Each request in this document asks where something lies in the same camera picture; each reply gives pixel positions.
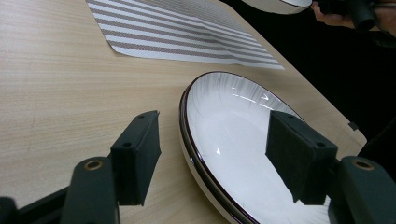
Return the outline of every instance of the white plate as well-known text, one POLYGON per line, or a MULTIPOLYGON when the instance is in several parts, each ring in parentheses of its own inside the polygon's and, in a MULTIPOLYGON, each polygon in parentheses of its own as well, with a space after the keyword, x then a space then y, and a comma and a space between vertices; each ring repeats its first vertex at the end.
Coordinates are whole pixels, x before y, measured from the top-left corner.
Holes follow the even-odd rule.
POLYGON ((300 118, 257 83, 213 72, 196 78, 180 100, 183 152, 208 199, 231 222, 329 223, 328 204, 294 203, 265 156, 271 110, 300 118))
POLYGON ((312 4, 312 0, 242 0, 261 11, 276 14, 296 14, 312 4))

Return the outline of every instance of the wooden table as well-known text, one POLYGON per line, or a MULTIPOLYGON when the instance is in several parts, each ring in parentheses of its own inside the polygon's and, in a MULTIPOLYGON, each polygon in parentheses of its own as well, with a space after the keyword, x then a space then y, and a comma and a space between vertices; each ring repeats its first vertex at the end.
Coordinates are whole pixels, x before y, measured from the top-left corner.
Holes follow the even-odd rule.
POLYGON ((233 9, 214 2, 285 70, 129 57, 107 44, 83 0, 1 1, 0 195, 22 207, 68 186, 80 161, 106 156, 135 116, 158 110, 163 153, 145 205, 121 207, 121 223, 226 222, 193 179, 178 135, 181 94, 210 71, 262 84, 339 146, 338 158, 356 155, 364 136, 233 9))

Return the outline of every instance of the striped placemat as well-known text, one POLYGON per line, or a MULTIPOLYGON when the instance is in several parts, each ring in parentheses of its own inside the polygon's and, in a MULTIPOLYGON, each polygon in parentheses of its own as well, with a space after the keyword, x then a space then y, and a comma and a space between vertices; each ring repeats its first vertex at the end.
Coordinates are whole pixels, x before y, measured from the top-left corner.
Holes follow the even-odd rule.
POLYGON ((110 46, 153 59, 284 69, 210 0, 86 0, 110 46))

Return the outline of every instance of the dark background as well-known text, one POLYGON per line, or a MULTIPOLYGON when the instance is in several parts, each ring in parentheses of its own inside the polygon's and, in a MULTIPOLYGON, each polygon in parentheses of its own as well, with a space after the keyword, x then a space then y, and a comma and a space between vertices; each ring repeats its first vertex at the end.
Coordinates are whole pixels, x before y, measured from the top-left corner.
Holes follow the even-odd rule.
POLYGON ((396 49, 378 46, 372 32, 317 22, 311 9, 291 15, 228 4, 273 45, 367 138, 361 156, 396 176, 396 49))

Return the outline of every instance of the black object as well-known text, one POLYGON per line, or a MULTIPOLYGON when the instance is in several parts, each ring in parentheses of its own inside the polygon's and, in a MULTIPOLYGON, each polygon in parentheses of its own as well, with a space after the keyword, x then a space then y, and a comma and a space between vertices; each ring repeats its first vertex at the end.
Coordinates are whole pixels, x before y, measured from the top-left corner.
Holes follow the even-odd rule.
POLYGON ((375 26, 372 0, 318 0, 320 11, 324 14, 350 14, 355 29, 368 31, 375 26))
POLYGON ((137 116, 111 147, 120 205, 144 204, 160 154, 158 113, 137 116))
POLYGON ((120 205, 144 204, 161 154, 157 111, 135 117, 109 156, 80 162, 70 186, 17 209, 0 197, 0 224, 116 224, 120 205))
POLYGON ((332 224, 396 223, 396 184, 389 174, 362 157, 339 161, 336 150, 302 120, 271 111, 266 155, 294 201, 323 204, 329 195, 332 224))
POLYGON ((271 111, 265 154, 295 202, 323 204, 327 183, 322 177, 335 158, 337 146, 303 124, 293 115, 271 111))

